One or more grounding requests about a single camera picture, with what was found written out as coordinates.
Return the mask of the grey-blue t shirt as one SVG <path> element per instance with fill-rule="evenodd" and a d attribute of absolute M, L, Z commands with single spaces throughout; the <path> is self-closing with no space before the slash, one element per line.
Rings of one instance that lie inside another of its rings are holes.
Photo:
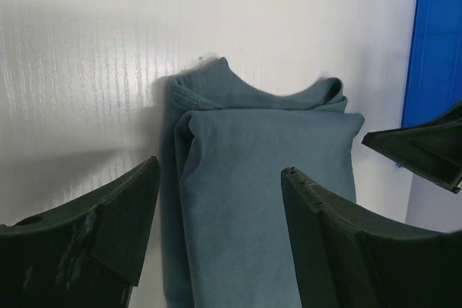
<path fill-rule="evenodd" d="M 346 106 L 335 77 L 276 96 L 225 58 L 170 79 L 160 188 L 169 307 L 300 306 L 281 173 L 296 167 L 355 200 L 364 118 Z"/>

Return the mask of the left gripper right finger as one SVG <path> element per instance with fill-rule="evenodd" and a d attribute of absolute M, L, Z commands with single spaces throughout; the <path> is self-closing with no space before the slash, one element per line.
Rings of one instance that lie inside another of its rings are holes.
<path fill-rule="evenodd" d="M 294 167 L 281 176 L 304 307 L 459 307 L 461 233 L 388 219 Z"/>

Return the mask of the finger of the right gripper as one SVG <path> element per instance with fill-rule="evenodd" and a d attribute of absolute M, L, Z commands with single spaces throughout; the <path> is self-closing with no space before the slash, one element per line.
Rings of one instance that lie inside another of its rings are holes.
<path fill-rule="evenodd" d="M 370 132 L 362 144 L 452 193 L 461 192 L 461 102 L 419 126 Z"/>

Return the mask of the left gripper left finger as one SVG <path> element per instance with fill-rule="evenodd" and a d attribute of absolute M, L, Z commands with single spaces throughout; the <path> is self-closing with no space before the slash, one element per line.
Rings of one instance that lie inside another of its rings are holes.
<path fill-rule="evenodd" d="M 1 227 L 3 307 L 127 307 L 160 186 L 155 157 L 116 180 Z"/>

